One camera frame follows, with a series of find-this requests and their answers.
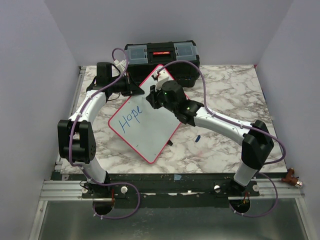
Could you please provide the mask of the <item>pink-framed whiteboard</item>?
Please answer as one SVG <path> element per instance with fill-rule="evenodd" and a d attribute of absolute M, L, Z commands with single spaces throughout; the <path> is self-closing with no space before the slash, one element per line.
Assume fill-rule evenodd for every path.
<path fill-rule="evenodd" d="M 144 94 L 130 96 L 111 116 L 108 126 L 147 163 L 153 164 L 181 124 L 175 115 L 165 108 L 153 109 L 146 100 L 150 86 L 157 82 L 152 74 L 140 84 Z"/>

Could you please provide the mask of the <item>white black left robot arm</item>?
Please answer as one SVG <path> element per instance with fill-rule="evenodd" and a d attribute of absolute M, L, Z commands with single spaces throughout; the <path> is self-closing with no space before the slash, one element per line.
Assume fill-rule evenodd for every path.
<path fill-rule="evenodd" d="M 97 145 L 92 124 L 101 108 L 114 93 L 124 97 L 139 96 L 145 92 L 133 81 L 126 69 L 126 61 L 99 62 L 96 76 L 86 89 L 86 96 L 76 112 L 57 124 L 60 157 L 79 168 L 94 184 L 93 191 L 101 198 L 111 191 L 108 172 L 96 158 Z"/>

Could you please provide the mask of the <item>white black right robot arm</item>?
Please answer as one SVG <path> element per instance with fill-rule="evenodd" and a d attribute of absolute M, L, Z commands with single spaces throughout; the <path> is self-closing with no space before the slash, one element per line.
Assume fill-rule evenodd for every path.
<path fill-rule="evenodd" d="M 249 182 L 274 148 L 272 136 L 263 121 L 249 123 L 209 112 L 204 104 L 188 99 L 182 86 L 174 80 L 168 80 L 160 87 L 152 85 L 146 100 L 153 109 L 165 108 L 185 125 L 211 130 L 241 146 L 242 163 L 230 183 L 230 191 L 236 196 L 247 192 Z"/>

